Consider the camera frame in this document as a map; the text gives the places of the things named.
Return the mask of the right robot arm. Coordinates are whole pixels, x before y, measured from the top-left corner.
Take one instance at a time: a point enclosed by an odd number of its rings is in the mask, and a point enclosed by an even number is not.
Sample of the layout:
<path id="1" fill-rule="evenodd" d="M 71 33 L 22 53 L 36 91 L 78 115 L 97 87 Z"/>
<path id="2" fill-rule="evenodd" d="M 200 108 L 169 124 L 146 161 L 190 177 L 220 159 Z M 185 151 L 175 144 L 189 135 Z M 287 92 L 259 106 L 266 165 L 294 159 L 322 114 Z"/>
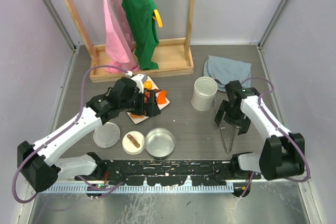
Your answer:
<path id="1" fill-rule="evenodd" d="M 214 121 L 222 121 L 238 129 L 239 134 L 247 133 L 251 124 L 264 140 L 260 154 L 239 153 L 230 160 L 230 172 L 241 179 L 254 172 L 262 174 L 267 180 L 310 174 L 305 158 L 305 141 L 300 133 L 292 133 L 270 112 L 263 101 L 263 94 L 256 88 L 243 87 L 238 80 L 225 85 L 228 99 L 223 100 Z"/>

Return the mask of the metal tongs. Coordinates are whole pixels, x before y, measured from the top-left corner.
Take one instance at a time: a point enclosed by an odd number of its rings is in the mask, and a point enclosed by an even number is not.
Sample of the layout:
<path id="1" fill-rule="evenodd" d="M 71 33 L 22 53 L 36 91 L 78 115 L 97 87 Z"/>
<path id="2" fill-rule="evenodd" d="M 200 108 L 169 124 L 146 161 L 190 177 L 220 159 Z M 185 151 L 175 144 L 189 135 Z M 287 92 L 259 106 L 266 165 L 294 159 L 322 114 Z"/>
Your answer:
<path id="1" fill-rule="evenodd" d="M 219 120 L 219 116 L 220 116 L 218 115 L 219 107 L 220 105 L 217 105 L 217 102 L 214 100 L 213 101 L 213 108 L 215 110 L 214 121 L 222 135 L 224 149 L 227 154 L 230 154 L 233 149 L 233 142 L 234 142 L 237 129 L 233 127 L 232 125 L 228 124 L 227 122 L 225 122 L 223 119 L 221 121 Z"/>

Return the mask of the blue denim cloth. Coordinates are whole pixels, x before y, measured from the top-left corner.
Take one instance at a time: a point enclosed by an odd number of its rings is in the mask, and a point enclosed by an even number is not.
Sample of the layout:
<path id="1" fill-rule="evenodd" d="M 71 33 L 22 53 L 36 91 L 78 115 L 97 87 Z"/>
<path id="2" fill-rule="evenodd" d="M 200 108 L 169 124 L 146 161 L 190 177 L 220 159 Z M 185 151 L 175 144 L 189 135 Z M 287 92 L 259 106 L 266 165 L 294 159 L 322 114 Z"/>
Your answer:
<path id="1" fill-rule="evenodd" d="M 225 85 L 230 81 L 243 82 L 251 77 L 251 64 L 218 56 L 208 56 L 204 64 L 203 76 L 214 79 L 218 91 L 225 92 Z"/>

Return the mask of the white square plate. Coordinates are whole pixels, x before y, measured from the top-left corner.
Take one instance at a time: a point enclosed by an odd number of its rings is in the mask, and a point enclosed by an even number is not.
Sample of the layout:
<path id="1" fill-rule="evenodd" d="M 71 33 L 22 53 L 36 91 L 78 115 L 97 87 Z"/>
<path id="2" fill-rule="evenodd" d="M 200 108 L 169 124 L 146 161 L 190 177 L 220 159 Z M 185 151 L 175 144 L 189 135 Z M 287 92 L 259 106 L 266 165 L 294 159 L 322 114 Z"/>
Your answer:
<path id="1" fill-rule="evenodd" d="M 152 82 L 152 84 L 153 84 L 152 89 L 155 89 L 156 101 L 157 101 L 157 96 L 162 90 L 155 84 L 155 82 L 152 80 L 151 77 L 147 76 L 143 82 L 145 83 L 146 81 L 151 81 Z M 166 104 L 158 104 L 158 107 L 160 108 L 160 110 L 164 109 L 165 107 L 167 107 L 171 103 L 170 100 L 167 98 L 167 95 L 166 95 L 166 100 L 167 100 Z M 135 125 L 140 124 L 140 123 L 144 122 L 145 120 L 147 120 L 149 118 L 148 116 L 144 116 L 144 115 L 143 116 L 138 116 L 138 115 L 134 115 L 134 114 L 129 113 L 129 112 L 127 112 L 126 114 Z"/>

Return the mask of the orange salmon slice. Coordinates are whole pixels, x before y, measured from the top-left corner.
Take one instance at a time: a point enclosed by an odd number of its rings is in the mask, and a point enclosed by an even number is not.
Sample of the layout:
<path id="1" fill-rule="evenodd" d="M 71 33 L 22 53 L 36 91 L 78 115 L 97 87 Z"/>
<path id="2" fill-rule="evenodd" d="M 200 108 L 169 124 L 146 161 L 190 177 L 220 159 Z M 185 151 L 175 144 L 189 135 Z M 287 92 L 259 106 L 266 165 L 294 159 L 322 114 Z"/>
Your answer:
<path id="1" fill-rule="evenodd" d="M 166 104 L 167 103 L 166 95 L 167 91 L 162 90 L 157 96 L 157 104 Z"/>

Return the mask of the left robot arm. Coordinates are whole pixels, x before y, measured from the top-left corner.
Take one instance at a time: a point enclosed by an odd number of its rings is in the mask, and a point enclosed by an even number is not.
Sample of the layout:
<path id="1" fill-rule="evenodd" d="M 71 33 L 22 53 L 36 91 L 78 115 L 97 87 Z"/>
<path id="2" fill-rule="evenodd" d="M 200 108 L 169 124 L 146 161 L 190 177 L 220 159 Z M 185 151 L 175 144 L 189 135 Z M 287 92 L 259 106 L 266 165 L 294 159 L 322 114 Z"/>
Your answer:
<path id="1" fill-rule="evenodd" d="M 104 94 L 94 96 L 66 124 L 33 144 L 22 142 L 17 149 L 18 169 L 35 192 L 51 187 L 62 177 L 85 175 L 101 179 L 106 172 L 104 161 L 95 153 L 60 159 L 61 155 L 88 133 L 118 117 L 122 111 L 145 114 L 144 83 L 146 76 L 123 77 Z"/>

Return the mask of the tall metal container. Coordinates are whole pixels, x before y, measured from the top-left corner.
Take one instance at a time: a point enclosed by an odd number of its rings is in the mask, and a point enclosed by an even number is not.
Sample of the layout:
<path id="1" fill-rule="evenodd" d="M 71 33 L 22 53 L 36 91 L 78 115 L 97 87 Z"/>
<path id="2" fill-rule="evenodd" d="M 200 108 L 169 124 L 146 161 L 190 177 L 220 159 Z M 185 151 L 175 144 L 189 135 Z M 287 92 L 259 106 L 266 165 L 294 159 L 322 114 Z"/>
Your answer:
<path id="1" fill-rule="evenodd" d="M 191 104 L 198 111 L 207 111 L 211 108 L 216 92 L 217 83 L 210 77 L 200 77 L 194 83 Z"/>

